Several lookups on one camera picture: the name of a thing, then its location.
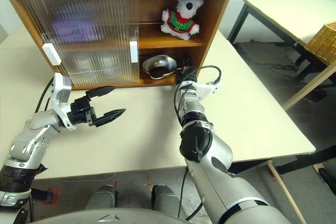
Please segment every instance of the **stainless steel bowl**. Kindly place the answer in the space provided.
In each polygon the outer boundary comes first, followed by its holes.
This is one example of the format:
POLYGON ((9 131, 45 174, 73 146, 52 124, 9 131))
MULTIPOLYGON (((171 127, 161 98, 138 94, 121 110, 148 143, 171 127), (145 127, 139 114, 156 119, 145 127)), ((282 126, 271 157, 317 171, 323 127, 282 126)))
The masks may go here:
POLYGON ((177 68, 176 61, 168 55, 157 55, 142 64, 142 69, 154 80, 163 79, 177 68))

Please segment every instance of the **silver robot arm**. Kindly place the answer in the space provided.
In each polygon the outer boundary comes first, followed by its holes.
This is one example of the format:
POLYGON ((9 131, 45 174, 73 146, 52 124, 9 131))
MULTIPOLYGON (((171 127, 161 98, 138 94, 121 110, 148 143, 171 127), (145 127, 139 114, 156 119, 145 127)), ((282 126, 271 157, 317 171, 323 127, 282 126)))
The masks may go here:
POLYGON ((175 100, 182 126, 180 152, 205 210, 212 223, 290 223, 247 181, 227 171, 232 163, 232 150, 215 133, 199 102, 216 91, 218 81, 198 84, 196 76, 189 74, 177 86, 175 100))
POLYGON ((32 181, 45 170, 41 162, 48 149, 49 139, 61 131, 75 130, 78 123, 97 127, 104 125, 125 111, 114 110, 97 118, 90 106, 91 98, 105 95, 114 87, 89 90, 86 96, 69 104, 70 78, 55 73, 51 86, 52 109, 37 112, 26 121, 24 129, 14 138, 0 171, 0 218, 6 220, 4 223, 13 223, 16 215, 23 215, 20 208, 30 197, 32 181))

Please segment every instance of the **stuffed toy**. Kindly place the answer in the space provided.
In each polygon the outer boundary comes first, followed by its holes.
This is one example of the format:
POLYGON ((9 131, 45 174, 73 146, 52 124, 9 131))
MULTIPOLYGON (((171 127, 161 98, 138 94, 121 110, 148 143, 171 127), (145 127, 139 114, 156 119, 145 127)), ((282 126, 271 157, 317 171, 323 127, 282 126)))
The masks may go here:
POLYGON ((191 20, 203 0, 178 0, 176 11, 164 10, 162 12, 161 31, 180 39, 189 40, 190 35, 200 32, 199 25, 191 20))

